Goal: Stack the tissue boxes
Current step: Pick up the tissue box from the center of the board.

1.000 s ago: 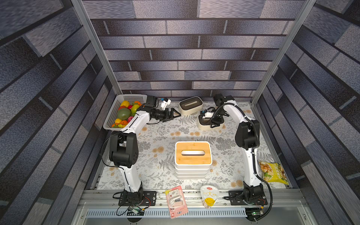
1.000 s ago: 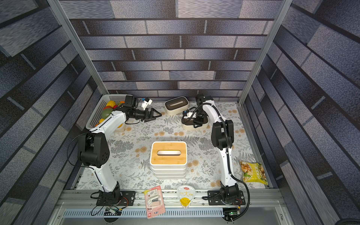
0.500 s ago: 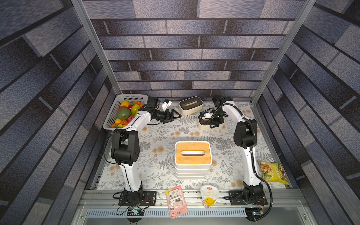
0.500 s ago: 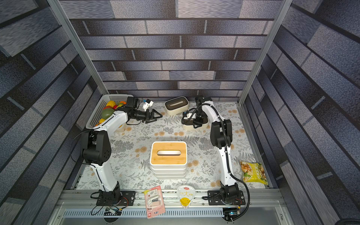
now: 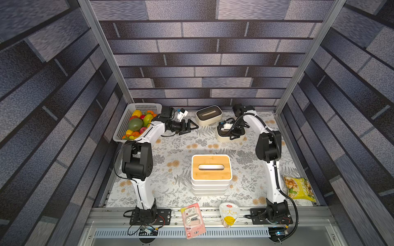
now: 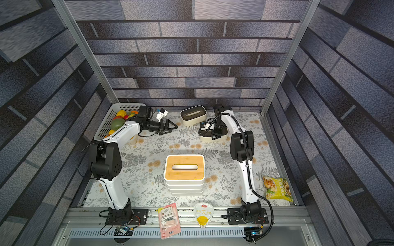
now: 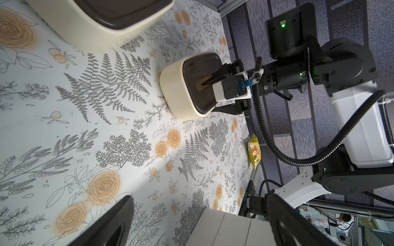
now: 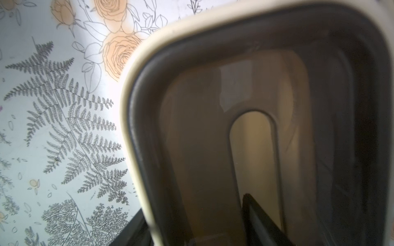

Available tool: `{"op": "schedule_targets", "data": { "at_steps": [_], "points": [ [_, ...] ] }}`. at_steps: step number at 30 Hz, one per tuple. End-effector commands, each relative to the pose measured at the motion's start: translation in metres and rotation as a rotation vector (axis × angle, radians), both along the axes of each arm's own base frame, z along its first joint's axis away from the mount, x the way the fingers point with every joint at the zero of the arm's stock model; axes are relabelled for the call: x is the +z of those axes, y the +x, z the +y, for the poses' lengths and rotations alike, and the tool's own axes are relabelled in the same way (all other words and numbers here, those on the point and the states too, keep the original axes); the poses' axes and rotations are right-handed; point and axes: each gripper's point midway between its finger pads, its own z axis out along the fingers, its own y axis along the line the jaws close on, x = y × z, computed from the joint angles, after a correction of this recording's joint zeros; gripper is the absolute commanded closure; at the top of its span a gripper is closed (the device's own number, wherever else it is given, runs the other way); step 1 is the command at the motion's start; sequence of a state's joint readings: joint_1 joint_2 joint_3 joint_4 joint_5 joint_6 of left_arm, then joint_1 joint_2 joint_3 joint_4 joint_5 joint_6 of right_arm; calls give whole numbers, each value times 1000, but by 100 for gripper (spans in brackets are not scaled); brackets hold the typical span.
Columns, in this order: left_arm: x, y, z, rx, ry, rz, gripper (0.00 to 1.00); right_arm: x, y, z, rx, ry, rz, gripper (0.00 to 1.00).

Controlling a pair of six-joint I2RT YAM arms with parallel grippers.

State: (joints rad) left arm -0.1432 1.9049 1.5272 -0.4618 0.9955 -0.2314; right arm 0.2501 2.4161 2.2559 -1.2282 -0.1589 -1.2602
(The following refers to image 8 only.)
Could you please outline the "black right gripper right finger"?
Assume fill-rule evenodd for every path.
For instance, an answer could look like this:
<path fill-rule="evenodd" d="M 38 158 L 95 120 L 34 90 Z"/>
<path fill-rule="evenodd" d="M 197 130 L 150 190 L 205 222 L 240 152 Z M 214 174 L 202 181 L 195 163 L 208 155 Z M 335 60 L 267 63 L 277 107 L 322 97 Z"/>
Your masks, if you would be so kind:
<path fill-rule="evenodd" d="M 294 245 L 250 194 L 243 196 L 242 211 L 248 246 Z"/>

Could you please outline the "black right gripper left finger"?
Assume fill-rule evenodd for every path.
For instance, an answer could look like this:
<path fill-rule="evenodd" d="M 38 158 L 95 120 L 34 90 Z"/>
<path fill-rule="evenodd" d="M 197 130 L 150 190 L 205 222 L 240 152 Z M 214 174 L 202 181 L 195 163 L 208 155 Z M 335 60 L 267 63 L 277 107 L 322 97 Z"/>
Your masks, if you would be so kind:
<path fill-rule="evenodd" d="M 142 209 L 127 224 L 110 246 L 152 246 L 152 237 Z"/>

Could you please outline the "brown lid rounded tissue box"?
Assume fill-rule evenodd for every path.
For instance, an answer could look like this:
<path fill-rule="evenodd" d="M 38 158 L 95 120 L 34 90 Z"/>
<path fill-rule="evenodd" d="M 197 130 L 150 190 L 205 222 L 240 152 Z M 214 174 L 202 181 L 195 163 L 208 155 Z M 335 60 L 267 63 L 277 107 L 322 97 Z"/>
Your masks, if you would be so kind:
<path fill-rule="evenodd" d="M 248 246 L 250 194 L 294 246 L 394 243 L 394 19 L 380 1 L 239 1 L 148 38 L 122 74 L 156 246 Z"/>

